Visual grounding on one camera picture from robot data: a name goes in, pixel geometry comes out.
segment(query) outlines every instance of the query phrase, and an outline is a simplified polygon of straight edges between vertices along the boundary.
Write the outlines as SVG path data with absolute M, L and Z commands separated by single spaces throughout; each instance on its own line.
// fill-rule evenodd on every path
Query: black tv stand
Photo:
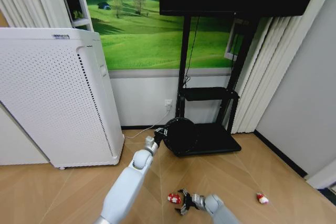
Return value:
M 184 88 L 183 82 L 191 23 L 191 16 L 184 16 L 175 117 L 184 117 L 185 100 L 221 100 L 222 102 L 220 103 L 216 122 L 196 124 L 196 130 L 198 131 L 198 140 L 196 146 L 189 152 L 179 156 L 238 152 L 241 150 L 241 146 L 231 136 L 231 130 L 239 100 L 239 96 L 235 91 L 235 86 L 237 84 L 240 72 L 242 71 L 254 33 L 257 29 L 259 18 L 251 17 L 247 21 L 248 25 L 244 31 L 244 39 L 231 72 L 227 87 Z M 222 123 L 231 100 L 233 102 L 226 130 Z

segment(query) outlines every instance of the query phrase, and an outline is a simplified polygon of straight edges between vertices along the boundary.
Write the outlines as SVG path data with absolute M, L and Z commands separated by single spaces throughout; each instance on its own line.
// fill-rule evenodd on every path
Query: white wall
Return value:
M 26 133 L 0 104 L 0 165 L 47 162 Z
M 225 87 L 228 76 L 192 77 L 188 87 Z M 173 100 L 173 108 L 159 124 L 175 116 L 178 77 L 111 79 L 113 94 L 122 126 L 151 125 L 166 113 L 165 99 Z M 194 123 L 213 122 L 219 101 L 186 101 L 185 117 Z
M 257 130 L 310 176 L 336 158 L 336 0 L 326 0 Z

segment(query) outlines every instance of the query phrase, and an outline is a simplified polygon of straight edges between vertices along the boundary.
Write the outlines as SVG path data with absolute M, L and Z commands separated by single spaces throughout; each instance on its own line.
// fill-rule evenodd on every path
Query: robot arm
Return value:
M 159 128 L 155 131 L 155 138 L 146 137 L 144 149 L 134 154 L 129 166 L 122 171 L 106 195 L 103 210 L 94 224 L 115 224 L 126 217 L 153 162 L 153 156 L 165 137 L 164 134 L 166 130 Z
M 154 133 L 154 138 L 146 137 L 144 149 L 134 154 L 129 166 L 114 182 L 106 195 L 100 217 L 94 224 L 117 224 L 129 213 L 143 184 L 144 177 L 153 162 L 153 156 L 158 150 L 160 142 L 167 136 L 167 129 L 158 128 Z M 181 215 L 186 214 L 190 207 L 195 207 L 207 211 L 212 216 L 214 224 L 239 223 L 217 195 L 212 194 L 204 197 L 193 194 L 191 196 L 185 189 L 179 192 L 184 194 L 184 204 L 181 209 L 177 209 Z
M 236 216 L 224 205 L 217 195 L 210 194 L 207 197 L 198 194 L 190 195 L 186 189 L 181 189 L 179 192 L 184 195 L 182 208 L 176 208 L 181 215 L 185 215 L 190 207 L 195 207 L 196 209 L 207 211 L 211 215 L 214 224 L 239 223 Z

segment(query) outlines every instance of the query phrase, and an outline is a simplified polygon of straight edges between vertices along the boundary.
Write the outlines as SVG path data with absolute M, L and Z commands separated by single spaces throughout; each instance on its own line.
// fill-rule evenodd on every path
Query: green grass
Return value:
M 108 2 L 112 10 L 98 9 L 101 1 Z M 108 69 L 178 68 L 183 18 L 160 16 L 159 0 L 146 0 L 141 15 L 135 13 L 133 0 L 122 1 L 121 16 L 116 18 L 113 0 L 87 0 Z M 196 22 L 197 18 L 193 18 L 188 57 Z M 224 58 L 231 24 L 232 20 L 200 18 L 191 68 L 231 67 L 231 60 Z

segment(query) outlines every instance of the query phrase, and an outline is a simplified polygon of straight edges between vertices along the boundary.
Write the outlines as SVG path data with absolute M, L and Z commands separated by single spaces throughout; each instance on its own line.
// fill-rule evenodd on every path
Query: tree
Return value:
M 113 9 L 116 11 L 116 17 L 119 18 L 122 11 L 122 0 L 113 0 L 112 10 Z
M 141 15 L 145 0 L 134 0 L 135 13 Z
M 83 13 L 79 10 L 75 10 L 73 14 L 74 14 L 74 20 L 84 18 Z

